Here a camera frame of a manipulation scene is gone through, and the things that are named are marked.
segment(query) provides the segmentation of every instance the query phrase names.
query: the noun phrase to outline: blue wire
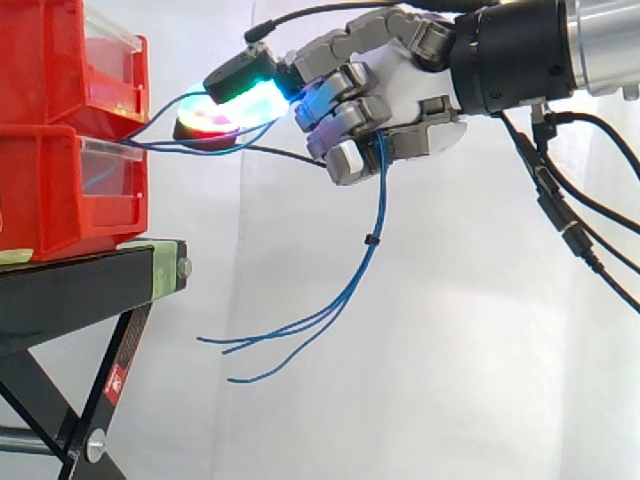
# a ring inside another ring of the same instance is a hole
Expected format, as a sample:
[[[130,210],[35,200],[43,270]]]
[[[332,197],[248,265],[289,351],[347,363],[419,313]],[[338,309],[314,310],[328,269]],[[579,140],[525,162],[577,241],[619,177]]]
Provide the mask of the blue wire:
[[[382,132],[380,132],[380,131],[377,132],[377,138],[378,138],[378,144],[380,146],[380,197],[379,197],[379,201],[378,201],[378,217],[376,219],[376,225],[374,227],[373,236],[379,238],[380,235],[382,234],[382,230],[383,230],[383,227],[384,227],[384,220],[385,220],[386,209],[387,209],[388,159],[387,159],[386,144],[385,144],[384,136],[382,135]],[[220,344],[222,344],[221,342],[225,342],[224,344],[244,342],[244,345],[240,345],[238,347],[234,347],[232,349],[229,349],[229,350],[223,352],[223,353],[232,353],[234,351],[237,351],[237,350],[240,350],[240,349],[243,349],[243,348],[247,348],[247,347],[249,347],[249,346],[251,346],[251,345],[253,345],[255,343],[258,343],[259,341],[262,341],[262,340],[270,340],[270,339],[273,339],[273,338],[281,338],[281,337],[285,337],[285,336],[289,336],[289,335],[294,335],[295,333],[300,333],[302,331],[306,331],[306,330],[308,330],[308,329],[320,324],[329,315],[331,315],[331,313],[334,313],[334,316],[331,318],[331,320],[329,320],[329,322],[327,322],[318,332],[316,332],[313,336],[311,336],[308,340],[306,340],[302,345],[300,345],[296,350],[294,350],[291,353],[291,355],[289,355],[280,365],[278,365],[273,370],[270,370],[270,371],[268,371],[266,373],[263,373],[262,375],[259,375],[257,377],[253,377],[253,378],[250,378],[250,379],[229,378],[227,380],[229,382],[231,382],[231,383],[249,384],[249,383],[258,382],[260,380],[264,380],[265,378],[268,378],[268,377],[270,377],[272,375],[275,375],[280,370],[282,370],[284,367],[286,367],[298,354],[300,354],[300,352],[302,352],[306,347],[308,347],[311,343],[313,343],[318,337],[320,337],[322,334],[324,334],[324,332],[326,332],[336,322],[336,320],[340,317],[340,315],[342,314],[344,309],[349,304],[349,301],[351,300],[351,298],[353,297],[354,293],[357,290],[357,287],[358,287],[358,285],[360,283],[360,280],[364,276],[364,272],[369,267],[369,264],[370,264],[370,262],[371,262],[371,260],[373,258],[373,254],[375,253],[376,248],[377,248],[377,245],[374,245],[374,244],[369,245],[369,248],[367,249],[365,257],[364,257],[364,259],[362,261],[362,264],[360,265],[360,268],[358,269],[358,271],[354,275],[352,281],[349,282],[349,284],[347,285],[345,290],[343,290],[342,294],[339,295],[336,298],[336,300],[334,300],[334,302],[332,302],[328,307],[326,307],[322,311],[318,312],[317,314],[312,315],[311,317],[308,317],[307,319],[303,319],[303,320],[300,320],[300,321],[295,322],[293,324],[287,325],[286,327],[283,327],[283,328],[281,328],[279,330],[276,330],[275,332],[272,332],[271,334],[263,335],[261,337],[248,337],[246,339],[234,339],[234,340],[220,341]],[[308,322],[309,319],[313,319],[313,318],[316,318],[316,320],[314,322],[311,322],[310,324],[300,328],[298,331],[290,330],[292,327],[296,327],[296,326],[298,326],[300,324]],[[213,340],[213,341],[205,340],[205,339],[200,339],[200,340],[201,341],[207,341],[207,343],[219,343],[218,341],[215,341],[215,340]]]
[[[197,97],[200,95],[208,95],[207,92],[191,92],[191,93],[185,93],[184,95],[180,95],[179,97],[174,98],[173,100],[171,100],[169,103],[167,103],[164,107],[162,107],[160,109],[160,111],[158,113],[156,113],[153,118],[151,120],[149,120],[149,122],[144,125],[143,127],[139,128],[138,130],[136,130],[135,132],[133,132],[131,135],[129,135],[127,138],[127,140],[131,140],[135,137],[137,137],[138,135],[140,135],[141,133],[146,132],[151,125],[153,125],[154,123],[156,123],[160,117],[162,117],[165,113],[167,113],[169,111],[169,109],[171,107],[173,107],[176,103],[181,102],[182,100],[186,99],[186,98],[190,98],[190,97]]]
[[[118,166],[116,165],[116,162],[113,162],[113,165],[111,165],[107,170],[105,170],[104,172],[100,173],[99,175],[96,175],[95,177],[93,177],[90,180],[87,180],[87,182],[83,185],[84,190],[89,190],[91,187],[93,187],[94,185],[102,182],[103,180],[109,178],[109,176],[116,171],[116,168],[118,168]]]
[[[263,373],[262,375],[258,375],[257,377],[253,377],[253,378],[227,378],[227,381],[229,383],[237,383],[237,384],[250,384],[250,383],[256,383],[259,382],[260,380],[264,380],[265,378],[271,377],[273,375],[275,375],[276,373],[278,373],[280,370],[282,370],[284,367],[286,367],[294,358],[296,358],[298,356],[298,354],[300,352],[302,352],[302,350],[304,350],[305,348],[307,348],[311,343],[313,343],[320,335],[322,335],[324,332],[326,332],[327,330],[329,330],[329,328],[331,327],[331,325],[333,325],[335,323],[335,321],[338,319],[338,317],[342,314],[342,312],[344,311],[344,309],[347,307],[347,302],[343,303],[342,306],[338,309],[338,311],[335,312],[335,315],[331,318],[331,320],[329,322],[327,322],[327,324],[322,327],[320,330],[318,330],[318,332],[316,334],[314,334],[312,337],[310,337],[307,341],[305,341],[302,345],[300,345],[298,348],[296,348],[291,355],[289,355],[284,362],[282,362],[280,365],[278,365],[276,368],[274,368],[273,370],[269,370],[268,372]]]
[[[367,253],[365,255],[365,258],[362,260],[362,263],[360,264],[360,267],[358,268],[358,270],[356,271],[356,274],[353,276],[353,278],[351,279],[351,281],[347,284],[347,286],[344,288],[344,290],[342,292],[340,292],[340,294],[338,294],[338,296],[335,298],[335,300],[333,302],[331,302],[327,307],[325,307],[324,309],[320,310],[319,312],[303,318],[302,320],[298,320],[297,322],[291,323],[289,325],[286,325],[284,327],[279,328],[278,330],[275,330],[271,333],[265,334],[265,335],[258,335],[258,336],[253,336],[253,337],[246,337],[246,338],[235,338],[235,339],[229,339],[229,340],[216,340],[216,339],[210,339],[210,338],[203,338],[203,337],[198,337],[197,340],[203,343],[211,343],[214,345],[232,345],[235,343],[241,343],[242,345],[238,345],[234,348],[230,348],[228,350],[224,350],[222,352],[223,355],[228,355],[230,353],[234,353],[237,352],[239,350],[243,350],[247,347],[250,347],[256,343],[259,343],[261,341],[264,340],[273,340],[276,338],[282,338],[282,337],[288,337],[291,335],[296,335],[298,333],[307,331],[313,327],[315,327],[316,325],[322,323],[323,320],[325,320],[327,317],[329,317],[331,315],[331,313],[333,311],[335,311],[336,308],[338,308],[340,306],[341,303],[344,303],[345,298],[347,297],[347,295],[354,291],[355,288],[357,287],[357,285],[360,283],[360,280],[362,279],[362,277],[364,276],[366,267],[368,262],[370,261],[370,258],[373,255],[373,250],[375,249],[375,246],[370,246],[367,249]],[[298,328],[295,329],[295,327],[298,327],[300,325],[304,325],[305,323],[307,323],[306,326],[302,327],[302,328]]]
[[[264,137],[267,132],[269,131],[269,129],[271,127],[273,127],[273,125],[276,123],[276,121],[274,120],[273,122],[270,122],[268,124],[266,124],[266,126],[262,127],[262,131],[260,133],[258,133],[254,138],[252,138],[251,140],[249,140],[246,143],[243,143],[241,145],[236,145],[235,147],[232,148],[227,148],[225,150],[218,150],[216,152],[199,152],[196,150],[191,150],[191,149],[186,149],[186,148],[160,148],[160,147],[154,147],[154,146],[150,146],[144,143],[138,143],[134,140],[131,139],[127,139],[124,141],[124,143],[126,143],[127,145],[131,145],[132,147],[137,147],[137,148],[142,148],[144,150],[148,150],[151,152],[159,152],[159,153],[179,153],[179,154],[184,154],[184,155],[193,155],[196,157],[221,157],[224,155],[229,155],[231,153],[235,153],[235,152],[239,152],[240,150],[243,150],[244,148],[253,145],[254,143],[258,142],[262,137]]]
[[[216,142],[218,140],[228,140],[230,138],[237,138],[240,135],[245,135],[247,133],[252,133],[255,132],[257,130],[260,130],[261,128],[266,127],[267,125],[269,125],[268,123],[264,123],[262,125],[258,125],[257,127],[251,127],[251,128],[245,128],[242,130],[237,130],[235,132],[229,132],[229,133],[225,133],[223,135],[217,135],[215,137],[211,137],[211,138],[192,138],[192,139],[188,139],[188,140],[164,140],[164,141],[155,141],[155,142],[144,142],[142,143],[142,145],[146,145],[146,146],[150,146],[150,147],[162,147],[162,146],[172,146],[172,145],[192,145],[192,144],[198,144],[198,143],[213,143]]]

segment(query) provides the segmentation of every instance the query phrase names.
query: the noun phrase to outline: led light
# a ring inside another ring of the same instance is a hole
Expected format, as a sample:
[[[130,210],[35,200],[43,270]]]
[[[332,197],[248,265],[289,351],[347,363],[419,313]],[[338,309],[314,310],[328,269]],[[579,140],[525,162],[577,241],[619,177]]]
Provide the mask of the led light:
[[[224,115],[222,107],[216,105],[209,95],[204,93],[202,84],[191,87],[187,93],[203,92],[185,98],[178,109],[178,120],[186,128],[201,133],[231,133],[238,129]]]
[[[289,110],[275,81],[257,83],[251,90],[238,95],[220,107],[231,123],[241,128],[252,128],[272,122]]]

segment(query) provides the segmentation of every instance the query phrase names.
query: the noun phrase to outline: black cylindrical joint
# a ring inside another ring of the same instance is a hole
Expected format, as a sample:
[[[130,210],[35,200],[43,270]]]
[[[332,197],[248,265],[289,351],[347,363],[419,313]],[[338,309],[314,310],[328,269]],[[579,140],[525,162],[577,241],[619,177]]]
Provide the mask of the black cylindrical joint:
[[[451,72],[464,113],[570,97],[566,24],[565,0],[519,0],[458,17]]]

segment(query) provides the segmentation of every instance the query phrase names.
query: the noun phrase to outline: metal cylinder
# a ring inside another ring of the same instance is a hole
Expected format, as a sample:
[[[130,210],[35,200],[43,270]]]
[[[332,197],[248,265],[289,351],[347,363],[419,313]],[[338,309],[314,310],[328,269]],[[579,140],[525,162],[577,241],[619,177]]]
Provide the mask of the metal cylinder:
[[[578,88],[608,95],[640,84],[640,2],[566,0],[571,63]]]
[[[0,452],[53,455],[31,430],[12,427],[0,427]]]

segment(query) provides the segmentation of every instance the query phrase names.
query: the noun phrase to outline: red storage bin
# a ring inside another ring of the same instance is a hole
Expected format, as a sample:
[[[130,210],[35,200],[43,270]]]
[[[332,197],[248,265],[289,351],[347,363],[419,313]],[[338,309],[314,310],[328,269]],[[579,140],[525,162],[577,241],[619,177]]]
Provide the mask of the red storage bin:
[[[147,42],[83,0],[0,0],[0,125],[115,140],[148,121]]]
[[[48,261],[147,230],[145,151],[66,126],[0,126],[0,252]]]

